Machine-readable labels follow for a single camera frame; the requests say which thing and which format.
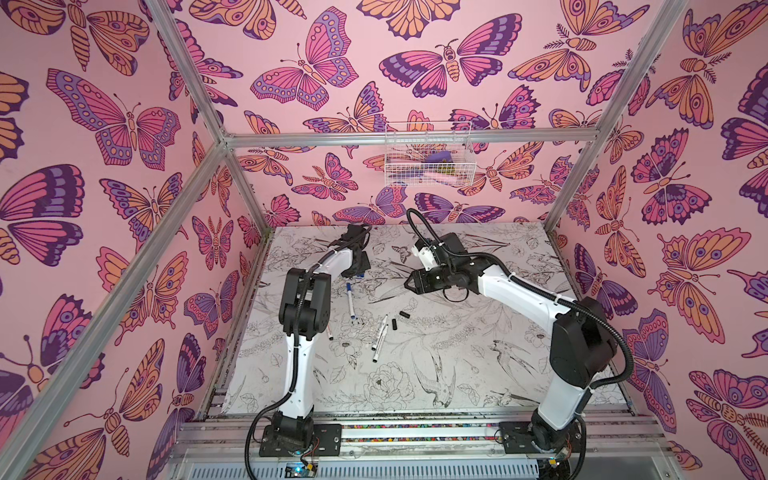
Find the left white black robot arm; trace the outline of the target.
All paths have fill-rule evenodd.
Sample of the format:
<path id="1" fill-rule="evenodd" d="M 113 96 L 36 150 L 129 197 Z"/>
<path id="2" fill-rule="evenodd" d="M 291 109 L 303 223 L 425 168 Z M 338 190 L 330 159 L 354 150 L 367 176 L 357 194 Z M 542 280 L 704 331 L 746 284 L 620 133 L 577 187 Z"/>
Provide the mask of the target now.
<path id="1" fill-rule="evenodd" d="M 312 456 L 340 454 L 342 427 L 318 424 L 313 418 L 312 387 L 315 347 L 329 327 L 331 289 L 339 277 L 350 279 L 370 268 L 366 252 L 372 227 L 351 224 L 312 266 L 292 268 L 285 276 L 278 321 L 287 347 L 282 396 L 262 408 L 252 420 L 245 440 L 244 458 L 295 456 L 305 469 Z"/>

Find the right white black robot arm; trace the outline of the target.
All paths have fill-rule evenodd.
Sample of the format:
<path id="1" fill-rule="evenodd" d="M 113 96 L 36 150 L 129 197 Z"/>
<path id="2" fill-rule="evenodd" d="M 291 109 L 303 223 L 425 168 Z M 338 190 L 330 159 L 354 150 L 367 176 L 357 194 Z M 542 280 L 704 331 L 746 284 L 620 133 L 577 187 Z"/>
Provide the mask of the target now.
<path id="1" fill-rule="evenodd" d="M 412 253 L 422 268 L 405 286 L 417 295 L 463 288 L 522 314 L 547 334 L 554 372 L 544 400 L 532 414 L 532 444 L 541 452 L 562 449 L 582 420 L 594 391 L 627 380 L 634 368 L 630 348 L 605 317 L 599 301 L 552 293 L 512 272 L 495 255 L 470 253 L 451 233 L 419 239 Z"/>

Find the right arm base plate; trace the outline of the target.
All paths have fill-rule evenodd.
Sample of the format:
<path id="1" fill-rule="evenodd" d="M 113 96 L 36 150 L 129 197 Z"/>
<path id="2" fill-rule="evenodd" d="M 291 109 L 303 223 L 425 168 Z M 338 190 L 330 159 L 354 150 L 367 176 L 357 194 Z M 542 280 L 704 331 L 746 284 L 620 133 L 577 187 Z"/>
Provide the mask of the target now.
<path id="1" fill-rule="evenodd" d="M 574 420 L 564 430 L 554 431 L 546 423 L 532 425 L 527 421 L 501 422 L 496 441 L 506 454 L 568 456 L 581 453 L 585 436 Z"/>

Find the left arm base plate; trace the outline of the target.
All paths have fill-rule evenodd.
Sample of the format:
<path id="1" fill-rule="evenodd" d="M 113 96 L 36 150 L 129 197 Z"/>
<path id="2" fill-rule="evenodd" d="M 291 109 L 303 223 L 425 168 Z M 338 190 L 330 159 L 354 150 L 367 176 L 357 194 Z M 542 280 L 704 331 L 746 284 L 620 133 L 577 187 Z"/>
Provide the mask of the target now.
<path id="1" fill-rule="evenodd" d="M 310 453 L 319 457 L 338 457 L 341 453 L 342 425 L 314 424 L 285 427 L 267 426 L 259 447 L 260 457 L 298 457 Z"/>

